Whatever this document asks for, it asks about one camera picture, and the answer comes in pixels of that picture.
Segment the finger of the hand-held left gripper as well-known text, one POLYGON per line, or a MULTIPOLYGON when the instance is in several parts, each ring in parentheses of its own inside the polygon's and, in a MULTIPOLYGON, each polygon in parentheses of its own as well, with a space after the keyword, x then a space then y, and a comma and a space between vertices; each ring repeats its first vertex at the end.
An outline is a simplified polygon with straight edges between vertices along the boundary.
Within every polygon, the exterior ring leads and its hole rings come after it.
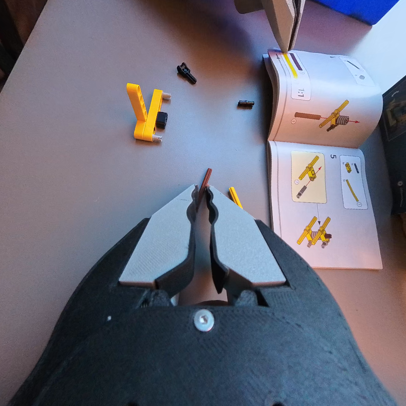
POLYGON ((288 52, 295 42, 295 1, 293 0, 235 0, 241 14, 264 10, 272 33, 282 52, 288 52))
POLYGON ((289 38, 289 47, 288 50, 292 50, 295 46, 298 29, 302 19, 302 14, 305 6, 305 0, 289 0, 287 5, 290 7, 291 12, 293 13, 291 29, 290 29, 290 38, 289 38))

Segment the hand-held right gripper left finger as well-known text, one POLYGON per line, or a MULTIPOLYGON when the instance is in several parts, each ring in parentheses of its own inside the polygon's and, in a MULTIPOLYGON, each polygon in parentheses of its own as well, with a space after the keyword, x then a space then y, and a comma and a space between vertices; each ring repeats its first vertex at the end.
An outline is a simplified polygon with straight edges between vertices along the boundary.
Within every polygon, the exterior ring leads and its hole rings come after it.
POLYGON ((197 185, 191 185, 148 220, 119 278, 122 285, 164 290, 174 297, 192 280, 197 185))

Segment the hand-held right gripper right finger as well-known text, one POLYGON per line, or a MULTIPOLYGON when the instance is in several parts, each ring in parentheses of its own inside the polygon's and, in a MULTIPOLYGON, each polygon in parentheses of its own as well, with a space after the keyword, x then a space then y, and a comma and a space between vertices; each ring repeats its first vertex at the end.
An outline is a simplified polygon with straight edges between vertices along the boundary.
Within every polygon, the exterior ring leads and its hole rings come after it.
POLYGON ((206 189, 209 209, 211 274, 217 293, 224 289, 236 304, 250 291, 258 305, 267 305, 260 288, 282 286, 286 278, 260 228, 248 212, 219 192, 206 189))

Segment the brown lego axle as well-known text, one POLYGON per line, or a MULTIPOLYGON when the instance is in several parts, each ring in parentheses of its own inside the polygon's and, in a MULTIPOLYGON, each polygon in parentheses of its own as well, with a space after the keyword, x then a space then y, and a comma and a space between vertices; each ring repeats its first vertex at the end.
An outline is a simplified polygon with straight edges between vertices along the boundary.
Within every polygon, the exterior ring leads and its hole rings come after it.
POLYGON ((199 194, 198 194, 198 197, 197 197, 197 203, 196 203, 196 211, 199 210, 199 206, 201 204, 201 201, 202 201, 203 197, 205 196, 206 188, 209 185, 208 183, 209 183, 211 173, 212 173, 212 169, 208 168, 207 171, 206 171, 205 177, 204 177, 204 179, 202 181, 202 184, 200 186, 199 194))

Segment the lego instruction booklet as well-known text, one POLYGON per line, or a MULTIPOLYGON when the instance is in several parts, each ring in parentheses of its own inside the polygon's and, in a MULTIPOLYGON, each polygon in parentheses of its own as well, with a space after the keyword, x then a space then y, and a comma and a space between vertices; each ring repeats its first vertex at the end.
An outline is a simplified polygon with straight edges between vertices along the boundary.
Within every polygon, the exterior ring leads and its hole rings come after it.
POLYGON ((382 269, 359 149, 382 112, 379 86, 350 56, 270 49, 263 61, 274 232, 313 268, 382 269))

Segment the black lego pin connector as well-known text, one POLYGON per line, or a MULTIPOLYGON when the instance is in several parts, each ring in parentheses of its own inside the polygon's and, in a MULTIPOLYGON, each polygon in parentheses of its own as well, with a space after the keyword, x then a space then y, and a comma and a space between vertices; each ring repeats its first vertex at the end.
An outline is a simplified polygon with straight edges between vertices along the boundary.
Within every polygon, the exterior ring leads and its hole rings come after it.
POLYGON ((177 66, 177 72, 183 78, 185 78, 190 84, 193 84, 193 85, 196 84, 197 80, 196 80, 195 76, 192 75, 189 67, 186 65, 185 62, 183 62, 177 66))

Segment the yellow lego beam assembly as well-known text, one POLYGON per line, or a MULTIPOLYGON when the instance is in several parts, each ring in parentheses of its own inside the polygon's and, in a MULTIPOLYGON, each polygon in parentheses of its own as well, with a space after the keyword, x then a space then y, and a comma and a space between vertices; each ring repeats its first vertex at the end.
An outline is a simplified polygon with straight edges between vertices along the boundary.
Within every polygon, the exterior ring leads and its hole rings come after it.
POLYGON ((161 105, 163 99, 171 99, 171 94, 155 89, 150 109, 147 111, 140 86, 128 83, 126 89, 137 119, 134 138, 150 142, 161 141, 162 136, 156 135, 155 132, 156 128, 166 127, 168 114, 161 111, 161 105))

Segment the black lego box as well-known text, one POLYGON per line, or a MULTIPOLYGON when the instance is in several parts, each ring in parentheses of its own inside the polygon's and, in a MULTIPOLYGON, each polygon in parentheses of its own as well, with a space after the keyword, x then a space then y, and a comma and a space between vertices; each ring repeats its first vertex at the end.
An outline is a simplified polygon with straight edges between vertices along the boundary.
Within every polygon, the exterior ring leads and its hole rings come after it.
POLYGON ((393 195, 393 214, 406 212, 406 78, 383 94, 381 136, 393 195))

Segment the blue plastic case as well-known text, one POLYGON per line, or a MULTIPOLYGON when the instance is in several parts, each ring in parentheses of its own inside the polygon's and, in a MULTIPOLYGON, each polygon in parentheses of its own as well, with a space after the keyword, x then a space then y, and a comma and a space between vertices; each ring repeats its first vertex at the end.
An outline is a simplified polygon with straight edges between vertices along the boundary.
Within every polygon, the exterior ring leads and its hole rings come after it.
POLYGON ((316 3, 369 26, 378 23, 398 0, 315 0, 316 3))

